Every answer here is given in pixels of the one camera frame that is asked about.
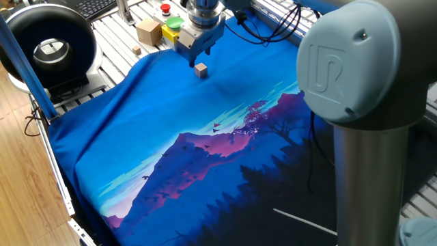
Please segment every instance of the white cable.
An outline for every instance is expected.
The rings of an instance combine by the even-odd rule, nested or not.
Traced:
[[[321,230],[323,230],[323,231],[325,231],[325,232],[331,233],[332,235],[335,235],[335,236],[337,235],[336,232],[333,232],[332,230],[326,229],[326,228],[324,228],[324,227],[322,227],[322,226],[320,226],[320,225],[318,225],[318,224],[314,224],[313,222],[306,221],[306,220],[304,220],[304,219],[301,219],[301,218],[296,217],[296,216],[294,216],[294,215],[288,214],[288,213],[286,213],[286,212],[282,212],[281,210],[277,210],[277,209],[275,209],[275,208],[273,208],[273,210],[274,210],[275,212],[278,212],[278,213],[280,213],[280,214],[282,214],[282,215],[285,215],[285,216],[287,216],[287,217],[290,217],[290,218],[293,218],[293,219],[299,220],[299,221],[301,221],[301,222],[303,222],[303,223],[307,223],[307,224],[309,224],[310,226],[313,226],[313,227],[315,227],[315,228],[319,228],[319,229],[321,229]]]

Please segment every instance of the metal table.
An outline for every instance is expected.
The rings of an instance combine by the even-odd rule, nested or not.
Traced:
[[[132,17],[136,23],[140,23],[144,18],[152,18],[155,9],[159,8],[163,3],[170,4],[173,13],[179,13],[182,18],[186,18],[185,9],[180,6],[178,0],[130,0],[128,2]],[[276,26],[279,19],[294,6],[292,0],[254,0],[252,3],[252,7],[255,10],[257,17],[270,26]],[[227,18],[233,16],[232,12],[229,10],[225,10],[225,13]],[[303,9],[302,19],[296,30],[296,35],[302,38],[315,21],[315,14],[308,9]],[[97,42],[103,51],[102,65],[98,69],[98,73],[103,78],[107,87],[56,108],[61,115],[78,107],[80,104],[86,103],[88,100],[107,92],[121,83],[129,70],[142,57],[150,53],[169,49],[163,40],[161,40],[156,46],[149,46],[138,41],[135,27],[127,25],[117,15],[117,8],[93,21],[91,25]],[[296,38],[296,36],[289,38],[289,41],[294,42],[295,44],[296,42],[298,43],[299,40],[300,38]],[[140,55],[135,55],[132,52],[132,47],[134,46],[139,46],[141,48]],[[428,101],[431,103],[437,103],[437,84],[430,87]],[[42,141],[46,147],[59,190],[64,199],[68,214],[71,216],[69,224],[86,245],[96,245],[86,231],[84,231],[84,229],[74,220],[75,211],[72,206],[72,200],[64,184],[64,180],[61,176],[50,143],[48,142],[46,124],[39,121],[38,128],[41,132]],[[437,174],[434,174],[431,180],[429,180],[427,184],[402,208],[399,222],[403,223],[407,219],[421,216],[437,219]]]

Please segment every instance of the keyboard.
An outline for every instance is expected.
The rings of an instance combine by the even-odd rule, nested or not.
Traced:
[[[84,0],[76,5],[79,14],[92,21],[95,17],[108,12],[117,5],[116,0]]]

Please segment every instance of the small wooden cube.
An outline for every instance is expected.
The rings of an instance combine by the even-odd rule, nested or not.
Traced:
[[[163,31],[159,22],[144,19],[137,25],[138,40],[150,46],[154,46],[163,37]]]
[[[140,55],[141,54],[141,49],[138,46],[135,46],[135,47],[132,48],[132,52],[135,55]]]
[[[205,66],[205,64],[197,64],[194,67],[194,69],[195,69],[196,75],[199,78],[204,78],[208,75],[208,68]]]

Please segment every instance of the green button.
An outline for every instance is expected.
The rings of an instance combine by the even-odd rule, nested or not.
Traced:
[[[179,29],[180,25],[184,22],[183,18],[180,17],[170,17],[167,19],[165,24],[172,29]]]

